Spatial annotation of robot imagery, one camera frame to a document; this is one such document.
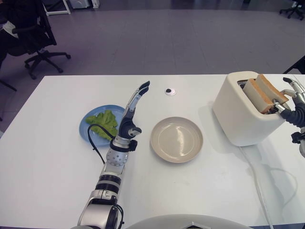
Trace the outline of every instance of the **beige plate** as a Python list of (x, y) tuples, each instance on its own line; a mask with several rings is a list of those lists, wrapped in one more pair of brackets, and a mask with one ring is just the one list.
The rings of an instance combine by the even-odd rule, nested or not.
[(153, 150), (169, 162), (183, 163), (192, 160), (199, 153), (202, 144), (200, 129), (185, 118), (163, 119), (152, 130)]

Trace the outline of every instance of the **robotic hand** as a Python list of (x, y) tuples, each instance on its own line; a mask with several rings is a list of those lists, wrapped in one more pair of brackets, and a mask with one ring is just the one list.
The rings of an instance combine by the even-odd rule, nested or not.
[(305, 88), (300, 83), (289, 79), (283, 78), (283, 80), (289, 83), (293, 90), (285, 89), (281, 93), (292, 97), (295, 104), (295, 111), (286, 109), (280, 105), (278, 101), (273, 100), (274, 109), (289, 123), (301, 128), (300, 132), (295, 132), (291, 135), (292, 142), (300, 144), (300, 152), (305, 157)]
[(74, 229), (115, 229), (119, 212), (123, 218), (123, 210), (121, 206), (117, 205), (119, 188), (129, 152), (134, 151), (137, 147), (137, 141), (132, 138), (142, 132), (135, 126), (132, 119), (135, 107), (142, 95), (148, 91), (149, 84), (149, 81), (142, 84), (128, 102), (118, 134), (110, 142), (107, 161), (99, 181), (79, 218), (78, 226)]

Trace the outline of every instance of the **metal arm segment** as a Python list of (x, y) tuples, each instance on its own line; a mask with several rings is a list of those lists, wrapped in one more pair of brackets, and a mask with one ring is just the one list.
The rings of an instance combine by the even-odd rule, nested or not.
[(115, 229), (118, 220), (116, 208), (118, 193), (124, 173), (125, 164), (129, 152), (137, 147), (137, 141), (132, 140), (142, 131), (136, 127), (132, 119), (135, 107), (148, 91), (150, 82), (142, 84), (129, 100), (119, 127), (119, 132), (110, 142), (110, 149), (106, 156), (106, 163), (102, 169), (95, 190), (92, 191), (89, 200), (79, 218), (78, 226), (94, 226), (100, 229)]

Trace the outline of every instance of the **toast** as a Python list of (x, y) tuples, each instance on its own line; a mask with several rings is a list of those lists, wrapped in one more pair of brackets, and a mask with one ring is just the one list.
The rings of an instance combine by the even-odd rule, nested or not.
[(280, 93), (263, 74), (259, 74), (255, 82), (271, 101), (276, 99), (280, 104), (284, 104), (289, 100), (282, 93)]
[(256, 109), (262, 114), (267, 114), (274, 105), (253, 78), (247, 81), (243, 91)]

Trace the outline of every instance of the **gray floor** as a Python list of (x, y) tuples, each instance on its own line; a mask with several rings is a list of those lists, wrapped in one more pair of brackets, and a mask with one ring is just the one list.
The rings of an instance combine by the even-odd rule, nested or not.
[[(275, 11), (78, 10), (50, 22), (58, 45), (48, 49), (72, 55), (53, 59), (64, 74), (282, 73), (305, 53), (304, 22)], [(43, 76), (58, 74), (43, 63), (32, 80), (27, 58), (3, 63), (0, 78), (18, 91), (0, 85), (1, 131)]]

